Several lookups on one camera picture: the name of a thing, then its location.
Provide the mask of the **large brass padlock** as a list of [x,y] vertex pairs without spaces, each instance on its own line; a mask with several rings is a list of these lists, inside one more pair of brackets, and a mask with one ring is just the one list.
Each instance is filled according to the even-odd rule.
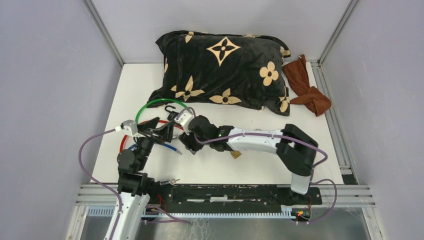
[[230,152],[230,154],[231,154],[231,156],[232,156],[234,159],[237,159],[237,158],[239,158],[239,157],[241,156],[241,152],[240,152],[240,151],[238,151],[238,150],[231,151],[231,152]]

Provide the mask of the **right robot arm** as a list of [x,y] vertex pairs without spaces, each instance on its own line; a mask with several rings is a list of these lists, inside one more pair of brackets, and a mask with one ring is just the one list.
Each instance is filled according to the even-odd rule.
[[179,140],[192,154],[209,146],[218,152],[256,151],[278,156],[291,172],[289,199],[302,204],[309,198],[318,143],[294,124],[277,130],[246,130],[232,125],[215,126],[203,115],[188,113],[174,121],[184,131]]

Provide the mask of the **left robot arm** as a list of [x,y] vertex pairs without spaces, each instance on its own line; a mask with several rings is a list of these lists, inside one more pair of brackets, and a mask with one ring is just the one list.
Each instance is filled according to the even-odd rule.
[[124,149],[117,155],[117,188],[106,187],[116,196],[112,219],[105,234],[107,240],[133,239],[142,211],[157,198],[158,191],[153,187],[157,182],[142,170],[155,144],[172,141],[175,127],[174,120],[161,126],[158,126],[159,122],[159,117],[141,124],[126,120],[114,128],[115,132],[135,138],[136,148]]

